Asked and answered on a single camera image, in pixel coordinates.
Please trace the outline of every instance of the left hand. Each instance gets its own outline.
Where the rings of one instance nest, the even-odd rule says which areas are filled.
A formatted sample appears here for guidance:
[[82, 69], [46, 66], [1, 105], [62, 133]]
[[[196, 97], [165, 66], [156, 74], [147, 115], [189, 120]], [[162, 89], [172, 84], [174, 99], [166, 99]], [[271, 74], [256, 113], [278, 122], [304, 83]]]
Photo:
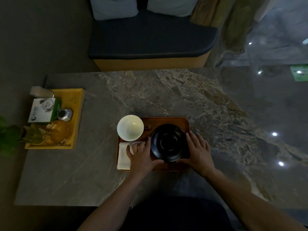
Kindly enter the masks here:
[[132, 177], [144, 179], [152, 169], [161, 163], [164, 163], [162, 159], [151, 160], [150, 149], [151, 149], [151, 138], [148, 137], [147, 142], [135, 143], [132, 146], [134, 155], [130, 152], [130, 147], [127, 145], [126, 154], [131, 160], [131, 168], [129, 174]]

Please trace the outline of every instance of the pillow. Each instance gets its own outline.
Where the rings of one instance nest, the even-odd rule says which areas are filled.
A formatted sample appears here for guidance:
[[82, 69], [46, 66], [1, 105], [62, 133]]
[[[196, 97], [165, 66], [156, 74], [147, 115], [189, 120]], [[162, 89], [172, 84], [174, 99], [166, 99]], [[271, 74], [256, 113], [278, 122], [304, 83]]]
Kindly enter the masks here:
[[154, 13], [185, 17], [192, 14], [198, 0], [149, 0], [148, 10]]
[[137, 0], [90, 0], [96, 20], [129, 18], [138, 14]]

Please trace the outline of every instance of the folded napkin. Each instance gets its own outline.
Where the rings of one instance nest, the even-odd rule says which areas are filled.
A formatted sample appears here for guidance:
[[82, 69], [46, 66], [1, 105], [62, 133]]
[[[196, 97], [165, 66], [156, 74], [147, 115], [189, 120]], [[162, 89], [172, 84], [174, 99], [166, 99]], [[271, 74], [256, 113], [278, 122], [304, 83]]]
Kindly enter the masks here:
[[133, 154], [132, 145], [134, 143], [141, 143], [141, 142], [121, 142], [119, 144], [119, 156], [118, 156], [117, 169], [129, 170], [131, 168], [131, 161], [126, 154], [126, 148], [127, 148], [127, 145], [129, 145], [131, 153]]

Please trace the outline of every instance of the black bowl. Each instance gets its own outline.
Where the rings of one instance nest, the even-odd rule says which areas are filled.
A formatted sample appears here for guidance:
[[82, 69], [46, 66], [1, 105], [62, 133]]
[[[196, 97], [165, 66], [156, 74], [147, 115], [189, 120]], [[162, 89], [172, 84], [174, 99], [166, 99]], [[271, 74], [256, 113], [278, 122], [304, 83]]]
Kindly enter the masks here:
[[157, 127], [151, 135], [153, 154], [165, 162], [189, 158], [189, 149], [184, 131], [176, 125], [164, 124]]

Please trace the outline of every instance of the olive green curtain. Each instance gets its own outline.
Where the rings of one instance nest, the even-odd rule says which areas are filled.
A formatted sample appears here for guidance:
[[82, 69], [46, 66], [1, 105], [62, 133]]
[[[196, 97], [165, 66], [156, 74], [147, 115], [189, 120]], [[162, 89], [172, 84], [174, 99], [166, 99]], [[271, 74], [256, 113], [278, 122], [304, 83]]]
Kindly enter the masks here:
[[253, 18], [264, 0], [198, 0], [192, 23], [218, 28], [218, 40], [206, 66], [218, 66], [225, 52], [240, 53]]

